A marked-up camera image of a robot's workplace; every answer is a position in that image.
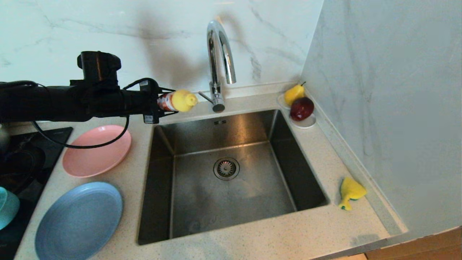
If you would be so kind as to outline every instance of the marble wall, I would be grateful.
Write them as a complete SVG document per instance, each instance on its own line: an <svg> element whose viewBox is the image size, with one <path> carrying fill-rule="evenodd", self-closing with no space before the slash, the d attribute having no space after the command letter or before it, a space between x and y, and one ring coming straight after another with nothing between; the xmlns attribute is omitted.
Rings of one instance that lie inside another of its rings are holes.
<svg viewBox="0 0 462 260"><path fill-rule="evenodd" d="M322 2L4 0L0 81L68 85L83 77L80 52L100 50L122 60L121 86L152 77L163 87L208 90L206 30L217 16L235 61L229 87L298 80Z"/></svg>
<svg viewBox="0 0 462 260"><path fill-rule="evenodd" d="M461 225L461 1L322 8L307 88L410 232Z"/></svg>

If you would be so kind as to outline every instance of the stove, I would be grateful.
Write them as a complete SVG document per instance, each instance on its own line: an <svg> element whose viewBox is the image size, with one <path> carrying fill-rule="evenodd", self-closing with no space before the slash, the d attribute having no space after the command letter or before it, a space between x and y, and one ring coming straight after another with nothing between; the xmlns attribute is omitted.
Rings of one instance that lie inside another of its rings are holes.
<svg viewBox="0 0 462 260"><path fill-rule="evenodd" d="M45 133L60 142L67 142L72 127L47 130ZM0 230L0 255L13 259L29 224L30 217L63 150L59 144L40 133L11 136L8 150L0 157L0 186L19 198L18 214Z"/></svg>

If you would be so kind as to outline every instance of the stainless steel sink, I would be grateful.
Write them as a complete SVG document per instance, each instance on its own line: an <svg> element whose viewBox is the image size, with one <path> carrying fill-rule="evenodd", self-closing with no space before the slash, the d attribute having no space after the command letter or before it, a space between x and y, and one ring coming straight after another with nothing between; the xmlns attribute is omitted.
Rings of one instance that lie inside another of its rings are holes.
<svg viewBox="0 0 462 260"><path fill-rule="evenodd" d="M156 126L138 243L326 203L279 110Z"/></svg>

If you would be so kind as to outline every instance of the faucet spout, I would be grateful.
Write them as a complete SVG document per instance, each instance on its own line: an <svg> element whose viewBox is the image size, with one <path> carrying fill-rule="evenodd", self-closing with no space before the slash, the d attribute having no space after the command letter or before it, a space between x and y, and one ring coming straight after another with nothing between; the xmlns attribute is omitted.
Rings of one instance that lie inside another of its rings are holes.
<svg viewBox="0 0 462 260"><path fill-rule="evenodd" d="M234 72L234 62L232 59L231 48L226 36L225 29L220 22L212 20L207 26L207 48L208 59L210 63L210 94L213 101L213 111L222 112L225 109L225 102L221 93L221 83L218 79L216 45L221 53L223 65L228 84L236 83L236 74Z"/></svg>

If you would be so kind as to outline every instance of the sink drain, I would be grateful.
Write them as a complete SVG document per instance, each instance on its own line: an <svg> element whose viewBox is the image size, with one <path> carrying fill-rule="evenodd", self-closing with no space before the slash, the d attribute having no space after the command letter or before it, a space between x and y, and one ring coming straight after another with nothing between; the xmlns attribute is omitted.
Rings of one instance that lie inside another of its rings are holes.
<svg viewBox="0 0 462 260"><path fill-rule="evenodd" d="M213 172L218 179L231 180L239 173L239 163L231 157L221 158L213 166Z"/></svg>

